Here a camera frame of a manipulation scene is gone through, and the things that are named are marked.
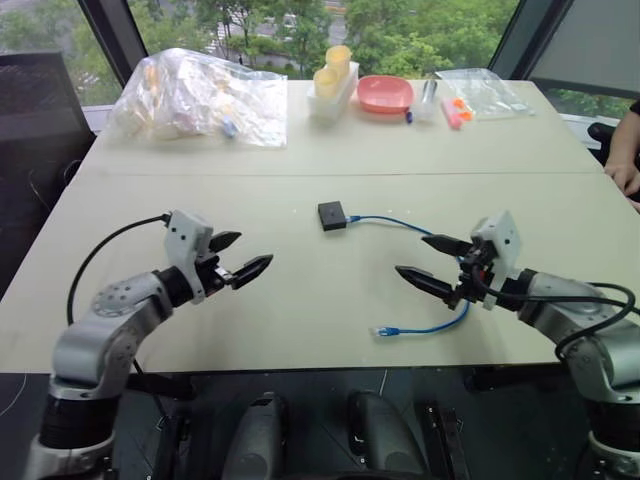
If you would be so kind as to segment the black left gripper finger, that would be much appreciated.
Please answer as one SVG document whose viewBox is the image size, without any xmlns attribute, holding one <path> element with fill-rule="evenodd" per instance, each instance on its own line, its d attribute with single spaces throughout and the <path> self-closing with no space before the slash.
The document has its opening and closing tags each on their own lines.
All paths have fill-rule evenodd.
<svg viewBox="0 0 640 480">
<path fill-rule="evenodd" d="M 257 256 L 240 269 L 232 272 L 226 279 L 226 284 L 233 290 L 238 290 L 258 278 L 273 260 L 272 254 Z"/>
<path fill-rule="evenodd" d="M 210 238 L 208 249 L 218 254 L 231 246 L 241 235 L 242 233 L 237 231 L 219 232 Z"/>
</svg>

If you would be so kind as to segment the person's bare hand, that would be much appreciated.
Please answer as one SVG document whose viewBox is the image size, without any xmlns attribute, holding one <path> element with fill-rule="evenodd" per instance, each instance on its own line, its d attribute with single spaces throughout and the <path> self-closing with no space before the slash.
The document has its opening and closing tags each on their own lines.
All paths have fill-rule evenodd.
<svg viewBox="0 0 640 480">
<path fill-rule="evenodd" d="M 608 162 L 604 171 L 626 197 L 639 192 L 639 170 L 634 164 Z"/>
</svg>

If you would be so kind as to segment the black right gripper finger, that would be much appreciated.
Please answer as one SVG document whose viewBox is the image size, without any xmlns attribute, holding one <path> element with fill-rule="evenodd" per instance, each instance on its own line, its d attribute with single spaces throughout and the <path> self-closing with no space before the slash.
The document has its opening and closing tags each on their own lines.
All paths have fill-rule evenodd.
<svg viewBox="0 0 640 480">
<path fill-rule="evenodd" d="M 415 288 L 441 299 L 444 303 L 458 303 L 453 287 L 430 272 L 411 266 L 396 266 L 396 272 Z"/>
<path fill-rule="evenodd" d="M 421 240 L 435 250 L 453 257 L 465 257 L 472 249 L 471 243 L 443 234 L 425 235 Z"/>
</svg>

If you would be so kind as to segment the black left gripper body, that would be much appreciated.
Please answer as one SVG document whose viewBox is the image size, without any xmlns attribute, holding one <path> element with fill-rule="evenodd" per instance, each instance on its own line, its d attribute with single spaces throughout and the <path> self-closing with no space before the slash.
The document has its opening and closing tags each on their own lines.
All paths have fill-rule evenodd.
<svg viewBox="0 0 640 480">
<path fill-rule="evenodd" d="M 219 265 L 219 256 L 212 254 L 198 262 L 198 278 L 205 296 L 229 287 L 236 288 L 235 276 Z"/>
</svg>

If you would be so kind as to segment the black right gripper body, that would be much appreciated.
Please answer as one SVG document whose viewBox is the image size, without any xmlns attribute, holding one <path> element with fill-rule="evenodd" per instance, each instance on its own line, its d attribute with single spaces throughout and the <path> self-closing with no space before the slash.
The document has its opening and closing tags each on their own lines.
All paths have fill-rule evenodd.
<svg viewBox="0 0 640 480">
<path fill-rule="evenodd" d="M 492 241 L 473 240 L 472 249 L 465 257 L 455 257 L 458 260 L 460 272 L 458 283 L 453 287 L 458 303 L 445 303 L 450 310 L 454 310 L 461 301 L 476 303 L 486 296 L 488 287 L 485 284 L 485 273 L 491 269 L 498 254 Z"/>
</svg>

